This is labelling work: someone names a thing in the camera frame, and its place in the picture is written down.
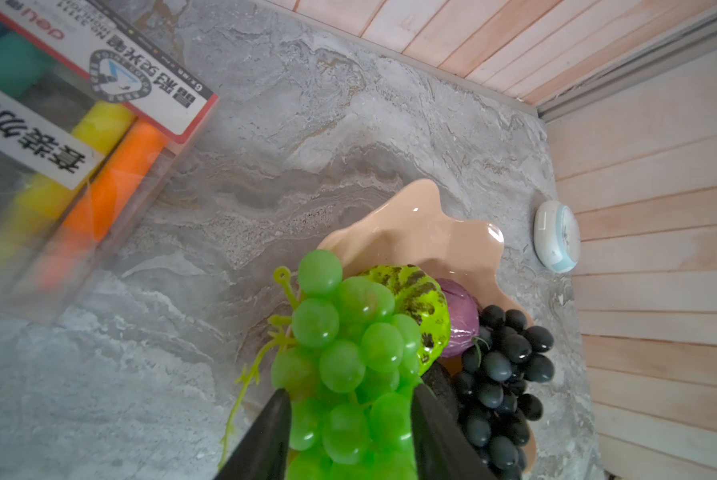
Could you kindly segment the white round timer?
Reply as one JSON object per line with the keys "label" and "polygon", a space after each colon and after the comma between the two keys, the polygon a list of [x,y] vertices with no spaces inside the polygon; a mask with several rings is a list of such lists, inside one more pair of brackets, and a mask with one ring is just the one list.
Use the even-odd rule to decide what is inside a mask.
{"label": "white round timer", "polygon": [[568,273],[579,263],[582,238],[572,209],[557,200],[542,203],[534,221],[534,248],[540,262],[556,273]]}

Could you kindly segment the highlighter marker pack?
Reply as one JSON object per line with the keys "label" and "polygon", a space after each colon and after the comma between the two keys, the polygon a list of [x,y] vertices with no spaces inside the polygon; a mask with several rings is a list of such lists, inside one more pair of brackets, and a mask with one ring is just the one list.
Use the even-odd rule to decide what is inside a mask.
{"label": "highlighter marker pack", "polygon": [[0,305],[74,294],[216,104],[102,1],[0,1]]}

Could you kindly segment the purple fig fruit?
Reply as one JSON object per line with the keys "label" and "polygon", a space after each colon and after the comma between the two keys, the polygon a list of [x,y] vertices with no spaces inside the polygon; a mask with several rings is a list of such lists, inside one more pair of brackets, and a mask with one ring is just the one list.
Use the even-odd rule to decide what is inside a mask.
{"label": "purple fig fruit", "polygon": [[474,297],[461,284],[446,278],[437,281],[446,296],[451,318],[450,341],[442,358],[453,358],[474,345],[473,338],[480,332],[480,312]]}

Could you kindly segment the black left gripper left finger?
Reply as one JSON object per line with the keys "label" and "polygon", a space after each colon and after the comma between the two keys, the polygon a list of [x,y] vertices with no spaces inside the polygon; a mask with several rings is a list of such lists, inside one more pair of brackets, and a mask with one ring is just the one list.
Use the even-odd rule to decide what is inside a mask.
{"label": "black left gripper left finger", "polygon": [[292,400],[286,390],[278,389],[214,479],[284,479],[291,429]]}

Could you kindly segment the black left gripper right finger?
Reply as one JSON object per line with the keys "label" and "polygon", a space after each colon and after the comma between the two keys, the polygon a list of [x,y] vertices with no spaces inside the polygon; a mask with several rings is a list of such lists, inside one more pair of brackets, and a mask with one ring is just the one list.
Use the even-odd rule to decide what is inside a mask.
{"label": "black left gripper right finger", "polygon": [[420,480],[496,479],[425,384],[414,390],[411,424]]}

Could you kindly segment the pink scalloped fruit bowl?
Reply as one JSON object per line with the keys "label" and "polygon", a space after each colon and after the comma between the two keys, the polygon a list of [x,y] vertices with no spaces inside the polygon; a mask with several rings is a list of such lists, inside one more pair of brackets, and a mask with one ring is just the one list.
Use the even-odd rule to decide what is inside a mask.
{"label": "pink scalloped fruit bowl", "polygon": [[479,306],[520,310],[533,325],[528,310],[498,284],[504,247],[498,225],[444,214],[439,188],[428,179],[405,186],[363,219],[318,244],[340,258],[348,276],[377,265],[413,264],[434,278],[458,282]]}

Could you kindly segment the green striped melon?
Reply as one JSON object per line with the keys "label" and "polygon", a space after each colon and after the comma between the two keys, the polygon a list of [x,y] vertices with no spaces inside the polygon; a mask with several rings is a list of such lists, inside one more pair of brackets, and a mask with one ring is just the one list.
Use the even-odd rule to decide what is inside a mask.
{"label": "green striped melon", "polygon": [[452,320],[441,284],[419,266],[379,265],[360,273],[384,285],[395,298],[396,314],[414,319],[421,330],[418,350],[421,372],[426,373],[449,346]]}

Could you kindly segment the black grape bunch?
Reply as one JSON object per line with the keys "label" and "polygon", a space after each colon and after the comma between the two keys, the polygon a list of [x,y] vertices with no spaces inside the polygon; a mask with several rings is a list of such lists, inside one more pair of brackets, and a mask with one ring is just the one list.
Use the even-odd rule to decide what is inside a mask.
{"label": "black grape bunch", "polygon": [[531,383],[554,379],[548,353],[555,338],[530,324],[524,312],[489,305],[478,314],[479,330],[461,354],[451,385],[458,422],[482,464],[499,479],[521,479],[529,468],[530,424],[544,415]]}

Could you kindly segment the green grape bunch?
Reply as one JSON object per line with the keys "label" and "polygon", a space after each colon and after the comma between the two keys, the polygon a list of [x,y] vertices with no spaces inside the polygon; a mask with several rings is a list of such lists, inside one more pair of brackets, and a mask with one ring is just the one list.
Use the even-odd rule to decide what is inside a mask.
{"label": "green grape bunch", "polygon": [[415,479],[411,402],[420,380],[420,328],[396,312],[394,294],[366,277],[344,275],[336,254],[314,250],[296,272],[274,280],[289,316],[268,320],[270,341],[238,384],[270,381],[290,399],[290,418],[275,421],[286,438],[254,468],[260,479]]}

